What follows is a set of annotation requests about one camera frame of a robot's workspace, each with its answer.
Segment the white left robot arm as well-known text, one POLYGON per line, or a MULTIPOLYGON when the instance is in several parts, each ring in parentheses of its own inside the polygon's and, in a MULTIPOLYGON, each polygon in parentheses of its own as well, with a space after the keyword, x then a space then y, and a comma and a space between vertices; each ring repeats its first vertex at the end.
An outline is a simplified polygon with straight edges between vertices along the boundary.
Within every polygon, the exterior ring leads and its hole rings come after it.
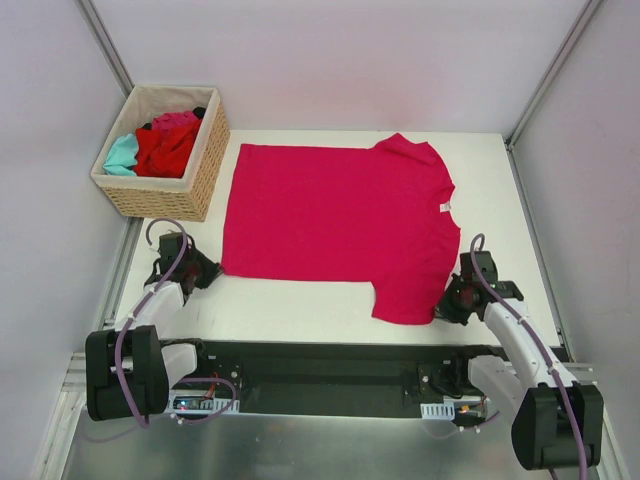
POLYGON ((218 263, 197 248, 190 235, 164 234, 159 257, 144 282, 143 295, 109 330, 91 333, 85 342, 87 409, 94 421, 151 415, 165 411, 170 388, 182 381, 204 387, 210 363, 201 358, 200 340, 162 340, 194 290, 204 290, 221 275, 218 263))

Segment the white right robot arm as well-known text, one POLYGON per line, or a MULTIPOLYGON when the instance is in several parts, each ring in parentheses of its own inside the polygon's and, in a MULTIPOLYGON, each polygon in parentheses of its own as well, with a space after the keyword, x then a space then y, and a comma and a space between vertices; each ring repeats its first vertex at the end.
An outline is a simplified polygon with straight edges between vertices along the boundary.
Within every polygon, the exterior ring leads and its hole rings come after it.
POLYGON ((580 478, 601 460, 604 400, 593 385, 579 382, 547 346, 520 289, 498 278, 488 251, 460 256, 436 311, 451 323, 478 318, 499 340, 506 356, 479 355, 450 369, 461 394, 477 389, 511 428, 511 443, 526 470, 575 467, 580 478))

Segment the wicker basket with cloth liner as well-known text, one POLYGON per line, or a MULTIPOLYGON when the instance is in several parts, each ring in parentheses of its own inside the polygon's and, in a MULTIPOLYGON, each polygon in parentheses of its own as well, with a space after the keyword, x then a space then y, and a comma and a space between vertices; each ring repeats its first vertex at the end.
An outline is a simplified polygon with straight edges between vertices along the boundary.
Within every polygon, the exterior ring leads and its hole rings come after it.
POLYGON ((92 167, 91 178, 124 216, 202 222, 207 217, 229 139, 229 124, 216 88, 139 84, 116 118, 92 167), (165 112, 195 107, 205 109, 204 118, 182 177, 132 177, 105 172, 103 165, 117 138, 165 112))

